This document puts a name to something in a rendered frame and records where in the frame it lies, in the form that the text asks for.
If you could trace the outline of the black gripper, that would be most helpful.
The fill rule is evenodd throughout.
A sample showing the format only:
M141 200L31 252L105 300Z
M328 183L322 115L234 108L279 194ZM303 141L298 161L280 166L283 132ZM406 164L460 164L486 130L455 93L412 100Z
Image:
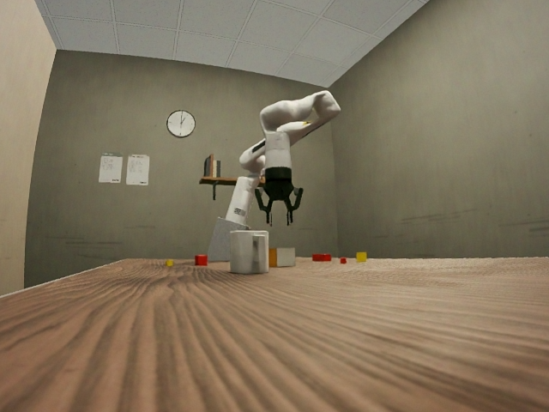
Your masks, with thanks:
M266 192L269 197L268 206L262 202L262 193ZM290 194L294 191L296 196L295 204L292 206ZM293 223L293 211L299 208L303 188L295 188L292 183L292 169L289 167L269 167L265 169L265 185L263 188L255 189L256 200L260 210L266 212L266 222L272 226L271 207L273 201L284 201L287 207L287 225Z

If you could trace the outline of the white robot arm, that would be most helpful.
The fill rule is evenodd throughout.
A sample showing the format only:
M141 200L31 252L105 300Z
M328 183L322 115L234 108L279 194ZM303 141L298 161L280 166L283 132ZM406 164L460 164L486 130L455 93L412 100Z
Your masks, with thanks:
M315 102L314 105L313 102ZM311 108L317 115L317 119L299 122L310 116ZM340 107L328 91L295 100L293 103L283 100L264 108L260 114L260 124L265 139L247 149L239 159L239 165L250 171L250 174L248 177L238 178L226 220L246 224L255 189L261 178L265 177L265 169L269 167L292 169L290 147L338 116L340 112ZM277 129L278 127L280 128Z

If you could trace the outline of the white mug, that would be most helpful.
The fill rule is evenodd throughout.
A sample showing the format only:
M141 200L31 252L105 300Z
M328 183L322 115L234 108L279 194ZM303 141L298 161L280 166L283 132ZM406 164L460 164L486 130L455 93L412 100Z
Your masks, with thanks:
M257 246L256 246L257 243ZM266 262L265 262L266 250ZM255 257L256 256L256 257ZM230 232L231 272L262 274L268 272L268 232Z

